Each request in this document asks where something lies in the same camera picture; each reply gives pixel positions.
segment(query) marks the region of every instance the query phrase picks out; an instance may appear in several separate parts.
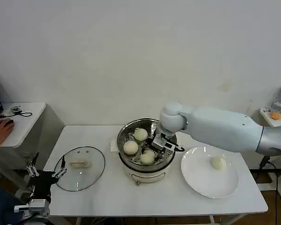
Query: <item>table leg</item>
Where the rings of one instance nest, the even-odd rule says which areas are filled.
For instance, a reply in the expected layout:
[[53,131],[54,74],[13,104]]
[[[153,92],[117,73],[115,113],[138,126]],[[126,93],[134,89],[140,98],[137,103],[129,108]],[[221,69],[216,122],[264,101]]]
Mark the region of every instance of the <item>table leg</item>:
[[239,219],[243,218],[246,214],[239,214],[239,215],[233,215],[233,216],[227,216],[228,218],[224,221],[221,221],[221,225],[230,225],[238,221]]
[[0,173],[2,173],[7,179],[16,184],[20,189],[27,189],[27,182],[16,174],[9,166],[4,162],[4,159],[0,157]]
[[[273,172],[268,173],[271,178],[271,183],[257,184],[260,191],[275,191],[276,190],[276,175]],[[281,196],[281,175],[278,177],[278,192]]]

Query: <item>white table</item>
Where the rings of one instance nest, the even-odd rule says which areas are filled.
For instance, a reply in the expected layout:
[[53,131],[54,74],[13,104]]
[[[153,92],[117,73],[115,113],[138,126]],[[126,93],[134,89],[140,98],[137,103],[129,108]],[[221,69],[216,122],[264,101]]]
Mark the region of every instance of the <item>white table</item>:
[[[110,143],[122,126],[66,126],[45,170],[53,171],[59,158],[79,146],[94,146],[105,155],[106,167],[93,186],[79,192],[67,192],[53,185],[50,214],[61,217],[163,217],[235,215],[231,224],[248,213],[268,210],[241,154],[225,152],[239,173],[239,187],[225,199],[210,199],[191,189],[184,180],[177,153],[167,177],[151,184],[136,186],[123,170],[118,154],[110,152]],[[186,149],[204,144],[178,133],[178,142]]]
[[[37,119],[44,111],[46,104],[43,102],[17,102],[17,103],[3,103],[4,115],[12,115],[10,108],[13,106],[20,106],[23,112],[31,112],[32,115],[29,117],[23,117],[20,115],[14,117],[8,117],[14,120],[15,128],[10,133],[8,138],[0,145],[0,147],[17,148],[24,141],[29,131],[32,129]],[[0,173],[6,178],[15,183],[20,189],[25,190],[27,182],[18,176],[13,170],[9,168],[4,160],[4,157],[0,155]]]
[[[273,120],[270,116],[270,112],[268,109],[260,109],[260,114],[262,117],[267,121],[267,123],[271,127],[279,127],[281,126],[281,119],[280,120]],[[271,183],[264,183],[264,184],[258,184],[258,187],[260,191],[275,191],[277,187],[277,179],[276,175],[273,172],[268,173],[269,177],[271,178]],[[281,196],[281,175],[278,177],[278,193]]]
[[33,125],[43,113],[44,109],[46,108],[46,104],[44,102],[16,102],[3,103],[2,105],[4,108],[2,114],[4,115],[12,115],[10,108],[14,106],[19,106],[23,113],[32,113],[32,115],[29,117],[23,117],[19,115],[8,117],[9,119],[14,120],[15,128],[7,137],[7,139],[0,145],[0,147],[17,148],[23,143],[25,137],[28,135]]

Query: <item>cable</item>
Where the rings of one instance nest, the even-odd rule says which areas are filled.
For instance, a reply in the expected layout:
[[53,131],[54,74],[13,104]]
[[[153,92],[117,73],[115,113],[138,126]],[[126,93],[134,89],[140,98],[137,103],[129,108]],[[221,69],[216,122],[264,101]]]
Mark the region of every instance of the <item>cable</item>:
[[258,177],[259,177],[259,171],[257,171],[257,175],[256,175],[256,177],[254,178],[254,180],[256,181],[256,183],[257,183]]
[[99,223],[101,223],[101,222],[103,222],[104,220],[106,220],[106,219],[107,219],[107,217],[106,217],[106,218],[101,219],[100,221],[98,221],[98,222],[94,223],[94,221],[95,221],[96,219],[98,219],[98,218],[99,218],[99,217],[96,217],[90,225],[96,225],[96,224],[99,224]]
[[19,223],[16,223],[15,225],[24,224],[24,223],[26,223],[27,221],[29,221],[29,220],[33,219],[34,217],[36,217],[37,215],[39,215],[39,213],[34,213],[34,214],[32,214],[32,216],[30,216],[30,217],[28,217],[28,218],[26,218],[26,219],[24,219],[24,220],[21,220]]
[[[272,162],[269,162],[269,161],[267,161],[267,163],[268,164],[271,164],[275,169],[277,169],[276,168],[276,166],[272,163]],[[277,204],[277,201],[278,201],[278,175],[277,174],[275,174],[276,175],[276,197],[275,197],[275,208],[276,208],[276,225],[278,224],[278,204]]]
[[32,112],[21,112],[21,113],[16,113],[14,115],[0,115],[0,118],[6,118],[6,117],[13,117],[13,116],[17,116],[17,115],[20,115],[20,116],[23,116],[23,117],[29,117],[29,116],[32,116]]
[[[276,166],[269,160],[270,160],[269,156],[264,156],[259,164],[259,170],[262,170],[266,164],[272,165],[275,168],[275,170],[277,170]],[[276,196],[275,196],[275,210],[276,210],[275,214],[276,215],[275,215],[275,217],[276,217],[276,225],[277,225],[278,224],[278,204],[277,204],[277,201],[278,201],[277,200],[277,198],[278,198],[278,175],[276,173],[275,173],[275,175],[276,175]],[[259,171],[257,171],[257,176],[255,178],[255,181],[257,180],[258,176],[259,176]]]

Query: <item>white wall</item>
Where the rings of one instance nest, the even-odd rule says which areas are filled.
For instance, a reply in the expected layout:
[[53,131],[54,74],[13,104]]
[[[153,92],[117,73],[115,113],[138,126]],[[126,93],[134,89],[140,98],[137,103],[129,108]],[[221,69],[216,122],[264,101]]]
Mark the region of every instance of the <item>white wall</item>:
[[65,124],[170,100],[252,115],[281,86],[281,0],[0,0],[0,84]]

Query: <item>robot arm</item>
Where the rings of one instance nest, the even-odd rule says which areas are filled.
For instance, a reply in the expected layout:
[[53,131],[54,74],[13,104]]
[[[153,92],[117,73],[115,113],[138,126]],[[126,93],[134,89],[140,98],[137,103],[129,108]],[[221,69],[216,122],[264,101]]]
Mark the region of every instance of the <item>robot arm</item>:
[[163,136],[170,137],[180,131],[227,151],[281,155],[281,127],[260,126],[241,113],[211,107],[192,108],[173,102],[162,109],[157,130],[163,135],[157,135],[152,145],[160,150]]

